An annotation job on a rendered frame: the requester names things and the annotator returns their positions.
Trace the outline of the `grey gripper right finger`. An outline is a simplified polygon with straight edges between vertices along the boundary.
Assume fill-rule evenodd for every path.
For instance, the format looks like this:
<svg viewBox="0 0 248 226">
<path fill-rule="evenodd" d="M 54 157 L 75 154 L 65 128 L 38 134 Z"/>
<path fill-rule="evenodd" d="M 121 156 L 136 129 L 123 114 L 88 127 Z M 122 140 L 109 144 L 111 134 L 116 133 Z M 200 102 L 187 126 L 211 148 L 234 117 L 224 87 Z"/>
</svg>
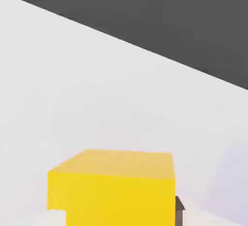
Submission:
<svg viewBox="0 0 248 226">
<path fill-rule="evenodd" d="M 192 200 L 176 196 L 175 226 L 240 226 L 196 207 Z"/>
</svg>

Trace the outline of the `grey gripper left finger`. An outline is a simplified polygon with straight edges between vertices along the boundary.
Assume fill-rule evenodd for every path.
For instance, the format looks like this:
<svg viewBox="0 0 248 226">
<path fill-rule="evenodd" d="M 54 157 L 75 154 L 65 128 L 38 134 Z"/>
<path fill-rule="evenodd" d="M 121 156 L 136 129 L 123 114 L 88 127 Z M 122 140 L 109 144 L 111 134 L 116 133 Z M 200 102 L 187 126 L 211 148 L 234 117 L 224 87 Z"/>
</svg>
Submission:
<svg viewBox="0 0 248 226">
<path fill-rule="evenodd" d="M 31 218 L 29 226 L 66 226 L 66 212 L 46 210 Z"/>
</svg>

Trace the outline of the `small yellow cube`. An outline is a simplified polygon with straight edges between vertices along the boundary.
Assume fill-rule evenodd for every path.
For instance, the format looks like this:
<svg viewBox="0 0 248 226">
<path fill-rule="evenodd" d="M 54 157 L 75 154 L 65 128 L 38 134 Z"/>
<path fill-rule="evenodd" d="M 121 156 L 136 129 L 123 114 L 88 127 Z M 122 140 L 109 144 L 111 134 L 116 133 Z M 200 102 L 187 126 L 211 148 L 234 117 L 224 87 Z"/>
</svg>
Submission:
<svg viewBox="0 0 248 226">
<path fill-rule="evenodd" d="M 48 172 L 47 208 L 65 226 L 175 226 L 173 157 L 84 150 Z"/>
</svg>

